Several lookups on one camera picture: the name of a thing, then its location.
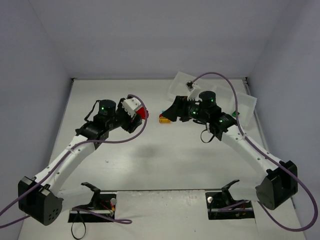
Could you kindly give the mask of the red rounded lego brick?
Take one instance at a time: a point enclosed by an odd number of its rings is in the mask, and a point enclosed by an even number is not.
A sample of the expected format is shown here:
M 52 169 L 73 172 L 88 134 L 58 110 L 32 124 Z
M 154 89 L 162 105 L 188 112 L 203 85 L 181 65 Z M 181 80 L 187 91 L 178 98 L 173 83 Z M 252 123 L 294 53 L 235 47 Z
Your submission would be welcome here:
M 149 117 L 148 110 L 143 106 L 136 111 L 136 114 L 139 115 L 142 120 L 147 120 Z

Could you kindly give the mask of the small green lego brick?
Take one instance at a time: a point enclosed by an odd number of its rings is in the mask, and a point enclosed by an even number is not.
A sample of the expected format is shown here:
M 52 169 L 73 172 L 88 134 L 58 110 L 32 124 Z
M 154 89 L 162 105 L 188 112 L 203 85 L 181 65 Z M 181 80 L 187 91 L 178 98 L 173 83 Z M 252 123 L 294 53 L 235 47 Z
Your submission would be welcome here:
M 239 112 L 234 111 L 231 115 L 232 115 L 234 118 L 236 118 L 237 116 L 239 116 L 239 115 L 240 115 L 240 113 L 239 113 Z

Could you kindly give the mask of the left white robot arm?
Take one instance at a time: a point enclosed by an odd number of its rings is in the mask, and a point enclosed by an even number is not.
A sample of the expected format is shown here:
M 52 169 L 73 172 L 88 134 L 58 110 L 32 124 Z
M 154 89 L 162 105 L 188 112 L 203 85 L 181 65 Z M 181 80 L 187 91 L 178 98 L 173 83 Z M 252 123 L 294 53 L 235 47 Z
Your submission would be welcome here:
M 23 177 L 18 183 L 18 207 L 44 226 L 52 224 L 60 213 L 73 208 L 82 211 L 99 207 L 101 190 L 89 182 L 63 190 L 62 186 L 74 170 L 101 144 L 108 142 L 109 133 L 122 128 L 133 133 L 147 124 L 148 111 L 135 95 L 113 100 L 97 100 L 98 112 L 92 120 L 86 116 L 84 125 L 62 153 L 34 177 Z

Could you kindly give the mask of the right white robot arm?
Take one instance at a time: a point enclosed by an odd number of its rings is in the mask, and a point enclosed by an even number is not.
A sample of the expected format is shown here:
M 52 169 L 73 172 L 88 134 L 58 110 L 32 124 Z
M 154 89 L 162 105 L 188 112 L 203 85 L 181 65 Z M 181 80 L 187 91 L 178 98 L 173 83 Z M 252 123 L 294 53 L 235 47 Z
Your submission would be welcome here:
M 259 179 L 255 184 L 234 180 L 223 187 L 227 201 L 258 201 L 265 208 L 275 210 L 297 193 L 298 183 L 294 179 L 298 175 L 297 166 L 274 157 L 242 134 L 236 119 L 217 105 L 213 91 L 201 92 L 198 100 L 178 95 L 162 116 L 172 122 L 193 120 L 205 125 L 209 133 L 231 147 L 256 171 Z

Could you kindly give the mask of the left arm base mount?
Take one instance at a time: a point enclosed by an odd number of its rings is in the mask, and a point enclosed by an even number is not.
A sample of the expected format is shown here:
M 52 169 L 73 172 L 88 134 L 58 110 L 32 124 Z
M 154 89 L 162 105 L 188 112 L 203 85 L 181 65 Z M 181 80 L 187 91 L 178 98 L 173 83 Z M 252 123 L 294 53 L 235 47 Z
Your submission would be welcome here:
M 103 191 L 88 182 L 81 183 L 82 187 L 86 187 L 93 192 L 93 196 L 88 204 L 82 204 L 77 208 L 91 211 L 98 215 L 114 219 L 116 213 L 117 193 Z M 86 211 L 70 210 L 68 216 L 69 223 L 108 223 L 109 219 L 101 218 L 97 215 Z

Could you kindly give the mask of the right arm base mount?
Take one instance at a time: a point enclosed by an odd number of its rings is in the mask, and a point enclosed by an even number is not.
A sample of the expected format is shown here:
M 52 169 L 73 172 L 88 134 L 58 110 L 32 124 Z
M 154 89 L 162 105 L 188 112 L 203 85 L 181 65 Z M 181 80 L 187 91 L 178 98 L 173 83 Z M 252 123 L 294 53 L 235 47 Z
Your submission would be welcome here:
M 242 220 L 254 219 L 255 213 L 252 203 L 248 200 L 234 200 L 229 188 L 238 183 L 233 180 L 221 188 L 220 191 L 206 191 L 206 208 L 209 220 Z

